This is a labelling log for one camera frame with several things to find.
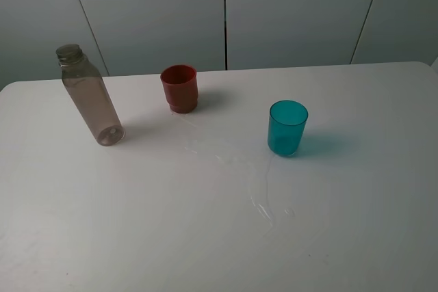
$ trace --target teal cup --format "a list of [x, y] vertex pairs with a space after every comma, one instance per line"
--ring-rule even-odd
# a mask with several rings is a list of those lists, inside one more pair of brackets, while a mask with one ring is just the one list
[[292, 156], [300, 145], [309, 112], [295, 101], [279, 101], [269, 114], [269, 148], [281, 157]]

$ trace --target clear bottle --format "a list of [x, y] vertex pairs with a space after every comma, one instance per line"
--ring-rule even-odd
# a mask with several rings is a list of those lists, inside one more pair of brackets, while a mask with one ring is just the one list
[[125, 136], [101, 73], [88, 61], [77, 44], [56, 50], [62, 69], [62, 83], [77, 109], [102, 146], [111, 146]]

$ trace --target table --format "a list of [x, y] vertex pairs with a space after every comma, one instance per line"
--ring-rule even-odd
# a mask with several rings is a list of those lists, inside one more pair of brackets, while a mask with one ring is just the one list
[[[60, 81], [0, 93], [0, 291], [434, 291], [438, 76], [417, 62], [201, 72], [172, 114], [157, 75], [105, 83], [99, 146]], [[269, 108], [309, 110], [297, 155]]]

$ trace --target red cup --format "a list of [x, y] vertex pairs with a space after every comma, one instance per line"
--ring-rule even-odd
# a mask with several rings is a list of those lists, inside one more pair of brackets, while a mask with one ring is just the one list
[[196, 70], [188, 65], [174, 65], [160, 75], [164, 94], [170, 109], [177, 113], [189, 113], [198, 105]]

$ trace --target cup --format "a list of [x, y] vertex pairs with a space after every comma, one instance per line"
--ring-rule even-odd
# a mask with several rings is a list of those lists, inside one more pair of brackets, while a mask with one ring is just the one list
[[290, 157], [300, 145], [309, 113], [295, 101], [279, 101], [269, 112], [269, 148], [281, 157]]
[[160, 75], [170, 109], [189, 113], [198, 105], [196, 70], [188, 65], [174, 65]]

